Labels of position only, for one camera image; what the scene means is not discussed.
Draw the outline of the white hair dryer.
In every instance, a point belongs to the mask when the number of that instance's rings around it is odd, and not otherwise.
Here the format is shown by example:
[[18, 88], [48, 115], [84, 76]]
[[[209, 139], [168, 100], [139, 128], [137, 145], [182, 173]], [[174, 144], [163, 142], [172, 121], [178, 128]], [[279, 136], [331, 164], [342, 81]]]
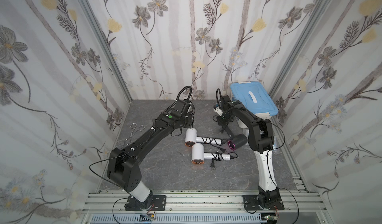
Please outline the white hair dryer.
[[233, 157], [229, 154], [221, 154], [219, 152], [210, 153], [205, 152], [203, 144], [196, 143], [192, 146], [192, 163], [193, 164], [204, 164], [206, 159], [211, 159], [214, 161], [226, 161], [231, 160]]
[[208, 137], [200, 137], [197, 135], [197, 130], [195, 128], [190, 128], [186, 130], [186, 138], [185, 145], [188, 147], [192, 147], [194, 144], [213, 144], [213, 145], [223, 145], [222, 139], [217, 138], [208, 138]]

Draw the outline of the dark grey pink hair dryer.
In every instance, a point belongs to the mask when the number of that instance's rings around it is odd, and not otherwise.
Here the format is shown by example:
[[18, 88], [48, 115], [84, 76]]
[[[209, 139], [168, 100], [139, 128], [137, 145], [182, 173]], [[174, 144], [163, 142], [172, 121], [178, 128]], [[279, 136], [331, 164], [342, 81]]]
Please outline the dark grey pink hair dryer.
[[230, 130], [228, 126], [223, 128], [223, 131], [225, 131], [229, 135], [227, 145], [231, 150], [237, 150], [238, 148], [241, 148], [248, 142], [248, 139], [244, 134], [234, 135], [234, 133]]

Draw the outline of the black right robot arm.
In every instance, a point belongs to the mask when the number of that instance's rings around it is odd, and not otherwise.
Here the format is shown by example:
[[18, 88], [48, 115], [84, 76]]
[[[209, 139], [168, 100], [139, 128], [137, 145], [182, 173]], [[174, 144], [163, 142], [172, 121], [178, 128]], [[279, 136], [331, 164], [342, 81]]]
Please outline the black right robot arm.
[[[272, 124], [268, 119], [262, 119], [250, 112], [239, 100], [231, 101], [228, 95], [223, 96], [217, 89], [217, 104], [214, 111], [217, 113], [216, 122], [226, 132], [230, 139], [227, 141], [232, 150], [248, 144], [254, 151], [259, 170], [259, 185], [257, 204], [263, 210], [284, 210], [284, 203], [280, 196], [280, 189], [274, 180], [272, 164], [272, 150], [275, 143]], [[234, 135], [229, 124], [235, 118], [242, 121], [248, 128], [248, 135]]]

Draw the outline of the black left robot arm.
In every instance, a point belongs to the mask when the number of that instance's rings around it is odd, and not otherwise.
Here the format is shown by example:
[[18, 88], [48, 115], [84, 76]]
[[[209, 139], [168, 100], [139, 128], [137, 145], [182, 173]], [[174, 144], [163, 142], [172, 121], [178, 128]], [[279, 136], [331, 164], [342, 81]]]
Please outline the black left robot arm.
[[148, 153], [176, 129], [192, 128], [195, 107], [188, 99], [176, 100], [153, 120], [152, 127], [123, 149], [114, 148], [109, 156], [106, 176], [131, 196], [126, 210], [152, 208], [153, 191], [142, 181], [139, 165]]

